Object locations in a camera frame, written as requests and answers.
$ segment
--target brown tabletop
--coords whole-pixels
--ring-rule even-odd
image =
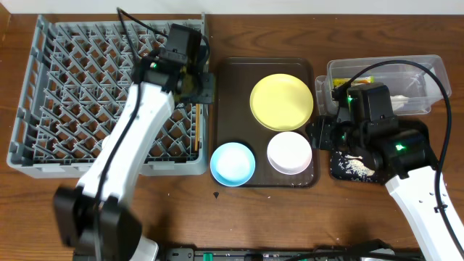
[[[136,15],[145,20],[198,17]],[[76,179],[33,179],[10,169],[7,147],[17,111],[36,15],[11,17],[0,7],[0,260],[70,260],[61,245],[51,198],[59,184]],[[46,15],[51,22],[116,20],[114,15]],[[375,15],[208,15],[211,69],[226,57],[301,57],[314,75],[332,59],[438,54],[452,86],[452,138],[444,177],[464,217],[464,17]],[[438,154],[443,141],[443,102],[420,116]],[[328,154],[321,177],[309,189],[225,188],[201,176],[141,176],[133,211],[144,235],[199,248],[309,249],[382,239],[417,248],[407,221],[383,186],[336,181]],[[219,192],[216,199],[213,192]]]

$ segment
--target blue bowl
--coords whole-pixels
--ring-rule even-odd
[[[254,173],[256,162],[245,145],[230,142],[221,145],[211,157],[211,173],[224,186],[245,184]]]

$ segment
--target brown tray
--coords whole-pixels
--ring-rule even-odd
[[[256,159],[256,170],[244,187],[309,188],[319,179],[319,152],[312,151],[310,166],[300,174],[285,175],[275,170],[266,154],[268,143],[278,132],[262,126],[253,116],[249,96],[254,85],[262,78],[286,73],[302,80],[310,88],[315,100],[312,68],[299,58],[227,58],[217,74],[217,98],[214,148],[228,142],[248,146]],[[313,119],[317,112],[314,106]],[[295,130],[306,139],[304,124]]]

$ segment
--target dish rack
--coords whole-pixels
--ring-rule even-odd
[[[204,14],[200,20],[144,23],[166,34],[177,23],[207,36]],[[139,56],[164,47],[163,36],[135,22],[126,26]],[[10,167],[34,178],[77,178],[90,168],[123,111],[132,83],[132,55],[122,31],[120,22],[52,24],[38,16],[7,154]],[[204,173],[207,124],[206,105],[197,110],[179,104],[155,138],[141,174]]]

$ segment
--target green led indicator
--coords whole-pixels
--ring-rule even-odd
[[[401,145],[401,144],[398,144],[398,145],[397,145],[397,151],[400,151],[400,150],[402,150],[402,149],[406,149],[406,147],[403,146],[403,145]]]

